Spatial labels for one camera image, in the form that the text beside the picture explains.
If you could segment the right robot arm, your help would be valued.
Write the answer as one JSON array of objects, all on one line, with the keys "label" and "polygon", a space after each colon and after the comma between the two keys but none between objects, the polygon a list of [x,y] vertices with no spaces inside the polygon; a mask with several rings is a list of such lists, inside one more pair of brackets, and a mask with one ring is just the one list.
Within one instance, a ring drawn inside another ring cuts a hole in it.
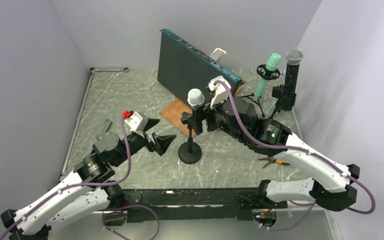
[{"label": "right robot arm", "polygon": [[262,180],[255,194],[256,203],[267,208],[284,201],[315,202],[327,210],[340,212],[357,201],[352,186],[359,177],[358,166],[337,163],[319,153],[282,123],[261,118],[254,105],[240,97],[224,98],[209,106],[202,100],[189,100],[196,134],[220,130],[255,153],[284,161],[309,177],[280,182]]}]

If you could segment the black round-base mic stand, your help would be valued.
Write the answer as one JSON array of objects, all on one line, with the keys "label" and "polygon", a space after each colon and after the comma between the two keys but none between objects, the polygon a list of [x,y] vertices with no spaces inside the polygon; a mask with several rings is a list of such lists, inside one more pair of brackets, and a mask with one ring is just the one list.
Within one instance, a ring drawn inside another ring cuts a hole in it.
[{"label": "black round-base mic stand", "polygon": [[192,113],[183,112],[180,118],[180,121],[183,125],[187,125],[188,129],[188,138],[187,141],[180,145],[178,149],[178,157],[179,159],[188,165],[192,165],[197,163],[202,157],[202,149],[201,147],[194,142],[192,137],[192,131],[194,131],[192,126]]}]

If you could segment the white microphone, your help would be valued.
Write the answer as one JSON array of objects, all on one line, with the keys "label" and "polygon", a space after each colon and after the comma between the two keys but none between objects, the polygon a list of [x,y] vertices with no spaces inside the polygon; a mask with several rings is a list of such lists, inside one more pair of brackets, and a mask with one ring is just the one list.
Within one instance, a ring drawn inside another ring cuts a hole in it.
[{"label": "white microphone", "polygon": [[197,106],[201,106],[205,100],[202,91],[198,88],[192,88],[187,94],[187,103],[193,109]]}]

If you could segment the black sparkly microphone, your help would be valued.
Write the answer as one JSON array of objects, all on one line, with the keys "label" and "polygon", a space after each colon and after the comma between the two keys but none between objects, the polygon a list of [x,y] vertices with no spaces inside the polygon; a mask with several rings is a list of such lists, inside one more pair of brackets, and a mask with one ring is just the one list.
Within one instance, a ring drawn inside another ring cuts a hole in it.
[{"label": "black sparkly microphone", "polygon": [[286,53],[286,72],[284,75],[284,87],[281,98],[281,109],[285,112],[291,111],[296,101],[296,86],[300,62],[304,55],[300,48],[292,48]]}]

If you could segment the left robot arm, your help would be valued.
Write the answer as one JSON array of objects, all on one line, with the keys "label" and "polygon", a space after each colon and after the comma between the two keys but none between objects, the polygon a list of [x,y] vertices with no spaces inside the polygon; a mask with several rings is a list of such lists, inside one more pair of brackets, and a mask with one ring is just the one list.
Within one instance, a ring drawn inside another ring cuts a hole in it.
[{"label": "left robot arm", "polygon": [[146,148],[162,156],[176,139],[175,134],[150,136],[146,132],[160,122],[140,112],[125,112],[121,125],[131,128],[123,138],[103,130],[89,155],[47,193],[27,206],[1,214],[6,228],[0,237],[10,240],[46,240],[65,226],[88,214],[125,206],[120,183],[131,172],[132,155]]}]

